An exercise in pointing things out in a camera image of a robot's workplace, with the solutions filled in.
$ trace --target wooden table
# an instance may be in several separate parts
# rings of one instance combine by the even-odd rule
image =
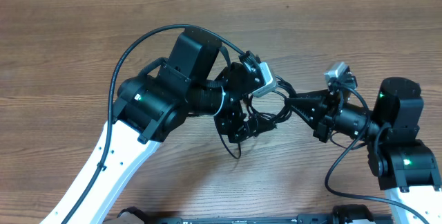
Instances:
[[[384,78],[419,82],[419,138],[442,167],[442,0],[0,0],[0,223],[38,223],[53,209],[102,132],[120,55],[143,33],[176,23],[252,50],[301,92],[324,88],[323,71],[337,61],[351,66],[370,107]],[[167,57],[179,33],[136,48],[117,84]],[[219,59],[211,77],[223,67]],[[256,105],[276,112],[282,101],[268,96]],[[186,218],[287,216],[348,203],[388,213],[387,205],[327,192],[325,174],[342,149],[311,134],[293,117],[244,142],[237,162],[210,117],[187,120],[142,165],[108,217],[133,205]],[[351,152],[332,187],[382,196],[366,154]]]

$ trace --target cylindrical joint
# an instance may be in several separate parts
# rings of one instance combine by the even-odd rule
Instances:
[[[226,104],[224,97],[222,88],[194,87],[189,90],[186,99],[190,112],[198,115],[214,115],[222,104]]]
[[[145,113],[149,118],[157,121],[163,114],[169,111],[176,98],[156,84],[151,77],[140,76],[124,81],[119,87],[117,94],[136,109],[127,117],[134,118],[134,114],[141,115]]]
[[[367,122],[367,113],[364,108],[355,106],[353,104],[345,103],[341,113],[337,113],[335,123],[335,130],[355,138],[364,128]],[[379,126],[371,122],[368,126],[367,136],[375,136],[379,131]]]

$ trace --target black plastic mount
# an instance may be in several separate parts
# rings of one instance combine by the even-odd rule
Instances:
[[[321,142],[327,142],[332,131],[355,138],[367,122],[367,113],[362,107],[343,103],[342,109],[338,112],[341,100],[344,99],[340,99],[339,94],[321,90],[299,93],[298,97],[287,99],[286,104],[290,104],[293,112],[313,129],[313,137]],[[375,136],[378,130],[378,125],[370,122],[364,139]]]
[[[224,87],[228,98],[213,119],[218,133],[227,135],[230,143],[240,143],[251,136],[276,128],[275,124],[256,116],[250,116],[244,121],[247,115],[242,111],[240,101],[264,86],[264,78],[259,67],[259,57],[252,52],[247,51],[241,55],[240,61],[241,64],[233,62],[230,68],[225,68],[215,79],[229,77]]]
[[[187,94],[206,82],[221,46],[222,42],[211,33],[186,28],[167,63],[158,64],[156,78],[141,73],[122,83],[114,103],[114,122],[122,120],[136,128],[141,133],[141,143],[163,142],[186,120],[192,106],[186,100]]]
[[[251,217],[251,218],[197,218],[181,219],[169,213],[144,213],[136,207],[123,209],[124,212],[136,215],[148,224],[346,224],[355,220],[369,220],[375,224],[393,224],[390,215],[373,215],[365,205],[335,206],[331,214],[299,214],[288,217]]]
[[[422,110],[421,88],[417,83],[400,77],[382,82],[372,119],[380,126],[389,123],[391,128],[382,134],[378,153],[372,145],[367,146],[368,163],[381,190],[399,187],[408,192],[409,186],[417,185],[433,185],[440,190],[436,158],[416,139]]]

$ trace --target black cable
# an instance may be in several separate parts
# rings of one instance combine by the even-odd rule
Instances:
[[[221,136],[221,134],[220,134],[219,132],[218,132],[218,135],[220,136],[220,139],[221,139],[222,145],[224,145],[224,148],[226,148],[226,150],[229,152],[230,156],[232,156],[232,157],[235,158],[235,159],[240,159],[240,158],[241,158],[241,144],[238,144],[238,151],[239,151],[239,154],[238,154],[238,156],[235,156],[235,155],[230,151],[230,149],[227,147],[226,142],[224,142],[224,138],[222,138],[222,136]]]
[[[284,89],[288,94],[289,97],[296,97],[296,91],[294,90],[293,86],[289,83],[283,80],[281,76],[275,75],[275,77],[279,80],[278,81],[278,88]],[[280,91],[272,91],[273,93],[278,94],[281,96],[284,100],[286,100],[288,97],[281,93]],[[258,110],[256,110],[252,106],[252,100],[253,95],[250,95],[248,98],[244,100],[246,104],[246,110],[249,113],[249,115],[253,118],[263,118],[266,121],[269,121],[273,124],[278,124],[287,121],[291,117],[291,107],[289,105],[284,105],[283,108],[279,111],[279,113],[261,113]]]
[[[384,130],[391,128],[392,125],[390,125],[388,122],[385,122],[382,127],[379,129],[378,134],[376,135],[376,138],[374,139],[374,144],[373,144],[373,148],[374,148],[374,153],[377,154],[378,153],[378,148],[379,148],[379,139],[381,138],[381,134],[382,132],[384,132]]]
[[[414,210],[411,207],[408,207],[407,205],[404,205],[402,203],[398,203],[398,202],[396,202],[394,200],[389,200],[389,199],[379,198],[379,197],[374,197],[374,196],[361,196],[361,195],[356,195],[356,194],[342,193],[342,192],[338,192],[338,191],[332,189],[329,186],[329,179],[330,179],[330,176],[332,175],[333,170],[335,170],[335,168],[338,166],[339,162],[345,157],[345,155],[347,155],[347,153],[349,153],[352,150],[353,146],[364,136],[366,130],[368,129],[369,119],[370,119],[368,105],[365,102],[365,100],[362,98],[362,96],[358,92],[356,92],[354,89],[349,88],[349,87],[347,87],[345,85],[340,85],[340,89],[341,90],[342,89],[348,90],[350,93],[353,93],[361,101],[361,104],[363,105],[363,107],[365,109],[365,112],[367,114],[367,121],[365,122],[363,130],[356,136],[354,141],[348,146],[348,148],[346,148],[346,150],[339,156],[338,159],[336,159],[334,164],[330,167],[329,171],[327,172],[327,175],[325,176],[325,188],[327,188],[327,190],[330,193],[335,194],[337,196],[342,196],[342,197],[347,197],[347,198],[354,198],[354,199],[360,199],[360,200],[372,200],[372,201],[377,201],[377,202],[381,202],[381,203],[387,203],[387,204],[395,205],[395,206],[398,206],[398,207],[402,207],[403,209],[406,209],[407,211],[409,211],[412,214],[414,214],[415,216],[417,216],[425,224],[430,224],[416,210]]]
[[[344,93],[342,90],[339,90],[339,97],[340,97],[340,101],[339,101],[339,105],[338,105],[338,114],[340,114],[340,112],[343,110],[343,107],[344,107]]]
[[[201,30],[207,31],[208,33],[210,33],[210,34],[214,35],[215,37],[217,37],[221,42],[223,42],[224,44],[226,44],[230,48],[234,49],[234,51],[240,53],[241,55],[244,54],[244,51],[240,50],[237,46],[233,45],[230,41],[227,41],[224,37],[221,37],[218,34],[216,34],[214,32],[211,32],[210,30],[207,30],[207,29],[204,29],[204,28],[201,28],[201,27],[198,27],[198,26],[194,26],[194,25],[191,25],[191,24],[173,24],[173,25],[163,26],[163,27],[157,28],[155,30],[152,30],[152,31],[142,35],[132,45],[130,45],[126,49],[126,51],[123,53],[123,55],[120,57],[117,65],[115,66],[115,70],[113,71],[112,79],[110,80],[109,96],[108,96],[108,122],[107,122],[108,124],[107,124],[107,132],[106,132],[106,143],[104,145],[102,158],[100,159],[100,161],[99,161],[99,163],[97,165],[97,169],[95,170],[95,172],[94,172],[92,178],[90,179],[88,185],[84,189],[84,191],[81,194],[81,196],[78,198],[77,202],[74,204],[73,208],[66,215],[66,217],[63,220],[63,222],[61,222],[62,224],[66,224],[70,220],[70,218],[73,216],[75,211],[77,211],[78,207],[81,205],[81,203],[83,202],[85,197],[88,195],[90,189],[94,185],[95,181],[97,180],[100,171],[104,167],[104,162],[106,161],[106,158],[107,158],[107,155],[108,155],[108,152],[109,152],[109,147],[111,146],[112,123],[113,123],[113,94],[115,92],[115,83],[117,81],[118,72],[119,72],[119,70],[120,70],[124,60],[127,58],[129,53],[131,53],[131,51],[136,46],[138,46],[138,44],[140,44],[142,41],[144,41],[146,38],[148,38],[148,37],[150,37],[150,36],[152,36],[154,34],[157,34],[159,32],[165,31],[165,30],[172,30],[172,29],[176,29],[176,28],[190,28],[190,27],[192,27],[192,28],[199,28]]]
[[[345,147],[345,146],[343,146],[343,145],[341,145],[341,144],[338,144],[336,141],[333,140],[333,136],[334,136],[335,134],[338,134],[338,133],[340,133],[340,132],[335,131],[335,132],[333,132],[333,133],[329,136],[329,140],[330,140],[330,142],[333,143],[334,145],[340,147],[340,148],[343,148],[343,149],[348,148],[348,147]],[[367,145],[366,142],[364,142],[364,143],[362,143],[362,144],[358,144],[358,145],[356,145],[355,147],[352,148],[352,151],[357,150],[357,149],[360,149],[360,148],[362,148],[362,147],[364,147],[364,146],[366,146],[366,145]]]
[[[146,76],[150,72],[152,72],[157,67],[161,66],[161,64],[167,63],[167,58],[160,57],[156,59],[155,61],[151,62],[149,65],[145,66],[139,73],[138,76]]]

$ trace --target robotic arm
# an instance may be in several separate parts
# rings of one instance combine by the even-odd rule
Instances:
[[[116,75],[125,57],[147,37],[171,28],[185,29],[170,57],[155,60],[138,76],[124,81],[112,104]],[[223,43],[239,52],[240,63],[230,61]],[[207,77],[218,53],[222,53],[227,66],[211,81]],[[150,76],[158,66],[157,77]],[[370,111],[356,92],[356,77],[346,64],[331,66],[325,79],[325,90],[296,93],[258,56],[250,51],[244,53],[197,26],[166,26],[144,35],[124,53],[115,69],[109,97],[111,122],[105,124],[97,146],[66,195],[42,223],[101,223],[135,171],[187,117],[213,115],[220,137],[227,135],[230,143],[240,146],[247,138],[276,128],[276,123],[289,119],[292,112],[313,129],[313,136],[321,142],[327,142],[332,131],[354,138],[340,159],[350,149],[367,146],[369,166],[378,177],[381,190],[389,199],[417,210],[411,214],[396,204],[393,214],[397,223],[419,223],[431,208],[432,214],[442,214],[437,209],[442,204],[442,193],[436,158],[416,139],[423,109],[419,85],[405,78],[384,80]],[[285,106],[277,115],[259,113],[251,106],[253,97],[262,97],[277,88],[287,92],[285,95],[276,91],[285,99]],[[364,107],[348,103],[351,94]],[[247,105],[247,120],[241,101]],[[354,147],[359,140],[363,143]],[[329,188],[328,178],[334,167],[326,177],[327,189],[355,198]],[[442,221],[437,214],[425,217]]]

